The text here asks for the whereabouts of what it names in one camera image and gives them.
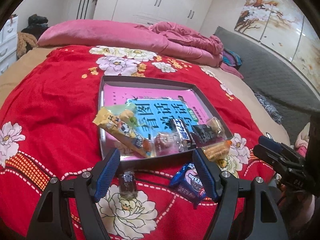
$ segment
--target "silver screw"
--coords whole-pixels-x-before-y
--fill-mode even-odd
[[[263,182],[263,178],[261,178],[261,177],[256,177],[256,182],[262,183],[262,182]]]
[[[230,172],[228,172],[228,171],[223,171],[223,172],[221,173],[221,175],[222,175],[223,177],[225,177],[225,178],[229,178],[229,177],[231,176]]]
[[[90,177],[90,175],[91,175],[91,173],[88,172],[88,171],[82,173],[82,177],[83,177],[83,178],[88,178],[88,177]]]
[[[57,177],[53,177],[52,179],[50,179],[50,183],[55,184],[58,181]]]

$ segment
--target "cabinet handle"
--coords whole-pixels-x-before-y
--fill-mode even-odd
[[[7,51],[8,51],[8,48],[5,49],[4,53],[3,52],[0,53],[0,57],[3,57],[7,53]]]
[[[160,0],[160,2],[159,2],[159,4],[158,4],[158,7],[160,6],[161,1],[162,1],[162,0]]]

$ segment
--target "blue snack package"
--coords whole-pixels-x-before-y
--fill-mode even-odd
[[[202,182],[193,163],[183,165],[180,171],[171,179],[169,187],[191,201],[195,209],[206,197]]]

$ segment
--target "floral blanket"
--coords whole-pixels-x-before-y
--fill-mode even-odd
[[[71,179],[101,160],[97,113],[102,75],[151,77],[195,84],[234,133],[222,170],[252,180],[270,180],[273,170],[252,154],[262,134],[250,113],[221,81],[198,65],[153,52],[68,46],[52,51],[11,92],[0,110],[0,216],[25,236],[50,177]],[[206,198],[196,210],[168,188],[184,163],[136,171],[138,196],[120,197],[114,179],[97,208],[112,239],[195,239],[204,237],[216,209]],[[237,213],[242,209],[239,201]],[[84,239],[75,201],[71,217],[78,239]]]

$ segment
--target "quilted headboard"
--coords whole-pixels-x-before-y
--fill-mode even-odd
[[[215,33],[224,47],[237,53],[243,62],[239,72],[244,82],[264,95],[283,116],[282,125],[292,144],[310,121],[311,112],[320,112],[320,101],[308,85],[283,61],[239,34],[218,27]]]

